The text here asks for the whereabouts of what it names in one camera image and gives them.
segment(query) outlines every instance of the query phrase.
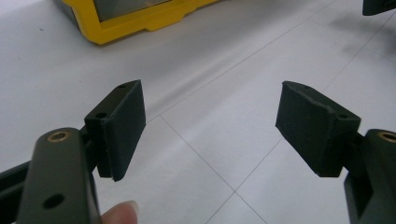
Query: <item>tiled floor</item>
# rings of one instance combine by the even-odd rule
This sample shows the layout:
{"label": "tiled floor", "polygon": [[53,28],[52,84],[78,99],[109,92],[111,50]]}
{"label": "tiled floor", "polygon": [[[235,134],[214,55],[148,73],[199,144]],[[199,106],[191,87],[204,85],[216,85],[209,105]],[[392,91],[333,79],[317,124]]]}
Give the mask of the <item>tiled floor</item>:
{"label": "tiled floor", "polygon": [[361,0],[224,0],[154,33],[98,47],[47,0],[0,3],[0,171],[47,131],[83,126],[142,79],[148,126],[101,211],[135,199],[154,223],[348,223],[343,181],[318,178],[275,128],[283,80],[396,131],[396,16]]}

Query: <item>hole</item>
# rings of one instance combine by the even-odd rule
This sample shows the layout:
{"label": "hole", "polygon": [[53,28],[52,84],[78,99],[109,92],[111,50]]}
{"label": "hole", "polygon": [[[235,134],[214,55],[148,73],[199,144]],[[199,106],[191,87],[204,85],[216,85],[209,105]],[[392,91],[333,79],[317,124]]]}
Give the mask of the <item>hole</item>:
{"label": "hole", "polygon": [[105,118],[106,116],[107,116],[107,113],[99,113],[96,115],[96,117],[99,119]]}
{"label": "hole", "polygon": [[52,209],[64,201],[64,196],[62,194],[55,194],[50,196],[46,201],[43,203],[43,207],[45,209]]}
{"label": "hole", "polygon": [[62,142],[63,140],[67,139],[69,137],[69,132],[57,132],[53,133],[47,138],[47,141],[49,142]]}
{"label": "hole", "polygon": [[380,138],[391,142],[391,143],[396,143],[396,134],[394,133],[379,133],[378,134]]}

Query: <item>black object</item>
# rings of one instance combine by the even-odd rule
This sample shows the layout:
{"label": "black object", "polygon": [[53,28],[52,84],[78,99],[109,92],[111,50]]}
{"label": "black object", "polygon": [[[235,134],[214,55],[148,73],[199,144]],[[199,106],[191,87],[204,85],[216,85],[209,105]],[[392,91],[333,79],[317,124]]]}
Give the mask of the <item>black object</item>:
{"label": "black object", "polygon": [[30,162],[0,174],[0,223],[101,223],[92,171],[124,177],[146,126],[140,80],[118,86],[85,122],[42,135]]}
{"label": "black object", "polygon": [[374,16],[396,8],[396,0],[363,0],[363,16]]}
{"label": "black object", "polygon": [[342,167],[351,224],[396,223],[396,133],[357,133],[361,119],[303,84],[285,81],[276,127],[321,177]]}

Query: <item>yellow case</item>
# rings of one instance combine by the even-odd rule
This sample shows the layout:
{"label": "yellow case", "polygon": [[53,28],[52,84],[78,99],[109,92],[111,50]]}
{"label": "yellow case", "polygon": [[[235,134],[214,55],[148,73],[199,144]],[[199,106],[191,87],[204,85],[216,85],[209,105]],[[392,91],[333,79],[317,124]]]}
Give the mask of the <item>yellow case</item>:
{"label": "yellow case", "polygon": [[141,30],[155,31],[183,17],[196,8],[218,0],[171,0],[107,21],[99,21],[92,0],[63,0],[72,8],[79,29],[91,42],[105,44]]}

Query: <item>human hand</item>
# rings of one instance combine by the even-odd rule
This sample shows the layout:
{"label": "human hand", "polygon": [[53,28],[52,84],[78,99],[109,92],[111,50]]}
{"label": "human hand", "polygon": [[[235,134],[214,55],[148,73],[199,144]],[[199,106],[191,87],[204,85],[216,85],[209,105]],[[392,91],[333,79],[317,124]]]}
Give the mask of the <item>human hand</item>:
{"label": "human hand", "polygon": [[119,203],[102,215],[103,224],[137,224],[137,203],[129,201]]}

